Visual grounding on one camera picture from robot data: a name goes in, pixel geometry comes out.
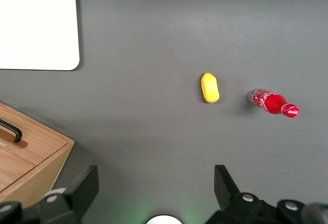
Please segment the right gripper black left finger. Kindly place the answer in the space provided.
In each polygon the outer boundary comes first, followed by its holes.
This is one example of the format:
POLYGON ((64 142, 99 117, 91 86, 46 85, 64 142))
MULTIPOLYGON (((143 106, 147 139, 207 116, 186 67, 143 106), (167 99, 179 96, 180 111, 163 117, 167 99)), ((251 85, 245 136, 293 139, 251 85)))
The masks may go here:
POLYGON ((81 223, 98 191, 98 166, 87 166, 67 188, 53 190, 40 200, 40 223, 81 223))

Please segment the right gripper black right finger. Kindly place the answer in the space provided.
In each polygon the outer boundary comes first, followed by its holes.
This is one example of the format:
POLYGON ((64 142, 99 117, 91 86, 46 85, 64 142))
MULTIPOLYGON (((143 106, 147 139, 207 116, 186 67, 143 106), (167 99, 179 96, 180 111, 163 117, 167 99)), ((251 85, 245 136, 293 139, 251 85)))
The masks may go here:
POLYGON ((282 223, 276 207, 240 192, 224 165, 214 168, 214 192, 220 209, 206 223, 282 223))

